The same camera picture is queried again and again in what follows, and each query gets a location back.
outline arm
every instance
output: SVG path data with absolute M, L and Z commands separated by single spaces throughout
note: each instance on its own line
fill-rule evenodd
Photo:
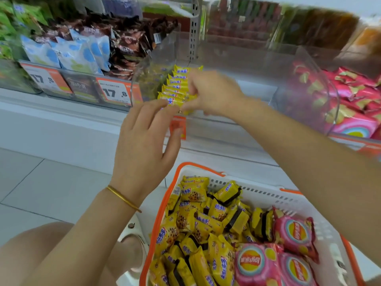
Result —
M 226 76 L 193 71 L 188 83 L 198 98 L 183 109 L 241 125 L 336 230 L 381 266 L 380 163 L 246 97 Z
M 110 185 L 140 206 L 173 167 L 181 130 L 163 143 L 179 111 L 165 100 L 134 106 L 120 129 Z M 103 189 L 92 204 L 22 286 L 96 285 L 117 239 L 135 210 Z

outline gold bracelet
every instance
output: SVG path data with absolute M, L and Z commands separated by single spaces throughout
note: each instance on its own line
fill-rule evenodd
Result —
M 131 203 L 129 200 L 127 200 L 116 188 L 108 185 L 107 186 L 107 189 L 109 189 L 111 192 L 113 192 L 114 194 L 116 194 L 118 197 L 120 197 L 127 205 L 129 205 L 131 208 L 133 208 L 134 210 L 138 211 L 138 212 L 142 212 L 137 206 L 135 206 L 133 203 Z

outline finger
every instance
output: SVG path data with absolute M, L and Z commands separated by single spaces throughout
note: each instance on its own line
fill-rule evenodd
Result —
M 199 77 L 200 70 L 191 69 L 188 73 L 188 90 L 190 95 L 196 95 L 197 90 L 197 79 Z
M 152 120 L 149 130 L 159 140 L 165 138 L 165 134 L 171 124 L 173 117 L 178 114 L 180 108 L 176 105 L 169 105 L 166 108 L 160 110 Z
M 168 101 L 163 99 L 156 99 L 145 102 L 136 119 L 134 127 L 140 129 L 148 129 L 155 117 L 156 112 L 167 105 Z
M 201 109 L 201 104 L 201 98 L 197 97 L 196 99 L 184 102 L 183 106 L 181 107 L 181 111 Z
M 170 171 L 176 161 L 177 155 L 181 147 L 181 133 L 182 129 L 175 129 L 168 139 L 165 152 L 163 153 L 163 167 L 166 171 Z
M 123 123 L 121 125 L 122 129 L 132 129 L 134 127 L 136 119 L 138 118 L 138 115 L 143 105 L 143 103 L 139 103 L 134 105 L 134 107 L 130 109 L 126 118 L 123 120 Z

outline person's right hand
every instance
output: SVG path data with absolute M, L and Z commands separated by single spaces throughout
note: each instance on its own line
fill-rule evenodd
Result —
M 203 110 L 205 114 L 228 117 L 229 105 L 245 97 L 235 80 L 217 71 L 192 70 L 188 86 L 189 93 L 197 98 L 184 103 L 182 111 Z

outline hand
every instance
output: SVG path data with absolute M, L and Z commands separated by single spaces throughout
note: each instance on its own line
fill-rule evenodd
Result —
M 166 100 L 135 105 L 123 121 L 110 185 L 140 206 L 169 173 L 180 149 L 181 129 L 171 134 L 165 152 L 165 134 L 178 106 Z
M 217 71 L 192 70 L 188 75 L 189 93 L 197 95 L 181 110 L 203 110 L 205 114 L 227 116 L 229 105 L 245 95 L 237 82 Z

